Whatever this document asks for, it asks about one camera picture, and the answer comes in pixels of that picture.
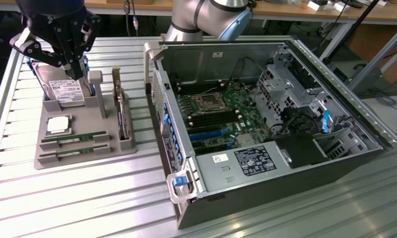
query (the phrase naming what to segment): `collaborative robot arm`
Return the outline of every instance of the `collaborative robot arm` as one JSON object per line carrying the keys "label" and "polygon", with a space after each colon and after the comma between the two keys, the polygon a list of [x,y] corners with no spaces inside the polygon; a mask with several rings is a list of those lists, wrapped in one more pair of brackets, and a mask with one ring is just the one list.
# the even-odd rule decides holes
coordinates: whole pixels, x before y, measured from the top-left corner
{"label": "collaborative robot arm", "polygon": [[252,13],[248,0],[175,0],[167,41],[202,41],[203,31],[220,40],[235,40]]}
{"label": "collaborative robot arm", "polygon": [[[84,77],[84,52],[92,49],[102,18],[87,11],[84,0],[16,0],[27,27],[12,40],[12,47],[34,59],[66,69],[75,80]],[[54,52],[42,49],[36,37]]]}

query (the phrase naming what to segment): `green circuit board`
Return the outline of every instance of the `green circuit board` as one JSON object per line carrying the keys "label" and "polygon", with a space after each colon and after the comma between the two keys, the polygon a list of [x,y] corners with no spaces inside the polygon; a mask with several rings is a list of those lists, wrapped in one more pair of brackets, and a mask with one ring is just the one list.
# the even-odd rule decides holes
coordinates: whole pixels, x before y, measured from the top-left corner
{"label": "green circuit board", "polygon": [[[222,99],[224,104],[222,108],[226,108],[210,112],[203,111],[199,96],[204,97],[207,95],[219,96],[219,99]],[[191,115],[211,114],[219,111],[239,110],[243,116],[243,118],[235,122],[218,125],[220,129],[224,130],[223,136],[192,141],[196,154],[206,154],[207,148],[210,147],[220,147],[220,150],[235,149],[252,144],[259,144],[268,138],[270,128],[264,123],[264,119],[256,106],[254,105],[252,97],[255,96],[250,95],[247,88],[240,87],[240,83],[234,82],[220,92],[179,95],[179,106],[186,122]],[[186,123],[186,127],[190,130],[191,126],[188,123]]]}

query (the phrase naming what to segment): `motherboard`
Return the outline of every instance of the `motherboard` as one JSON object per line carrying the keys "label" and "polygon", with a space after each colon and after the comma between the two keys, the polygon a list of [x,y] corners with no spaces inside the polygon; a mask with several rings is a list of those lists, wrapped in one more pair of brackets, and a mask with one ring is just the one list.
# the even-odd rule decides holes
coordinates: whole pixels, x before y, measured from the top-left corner
{"label": "motherboard", "polygon": [[178,95],[196,155],[251,146],[267,139],[267,119],[256,109],[254,98],[256,95],[242,82]]}

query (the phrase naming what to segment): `blue ram slot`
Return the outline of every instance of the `blue ram slot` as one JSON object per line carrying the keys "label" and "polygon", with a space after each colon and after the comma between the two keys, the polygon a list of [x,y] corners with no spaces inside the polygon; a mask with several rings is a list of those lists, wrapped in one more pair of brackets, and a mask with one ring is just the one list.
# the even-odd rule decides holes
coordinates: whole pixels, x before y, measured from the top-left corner
{"label": "blue ram slot", "polygon": [[218,132],[211,132],[207,134],[199,134],[199,135],[191,135],[191,140],[202,140],[202,139],[208,139],[214,137],[220,137],[224,135],[224,131],[218,131]]}

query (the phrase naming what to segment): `warning label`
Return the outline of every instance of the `warning label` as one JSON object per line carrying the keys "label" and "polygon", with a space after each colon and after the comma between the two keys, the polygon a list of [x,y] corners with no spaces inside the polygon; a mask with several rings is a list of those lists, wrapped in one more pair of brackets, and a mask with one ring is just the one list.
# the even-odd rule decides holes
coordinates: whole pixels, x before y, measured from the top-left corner
{"label": "warning label", "polygon": [[252,176],[278,169],[264,146],[239,150],[234,153],[247,176]]}
{"label": "warning label", "polygon": [[84,101],[83,90],[78,80],[50,81],[59,103]]}

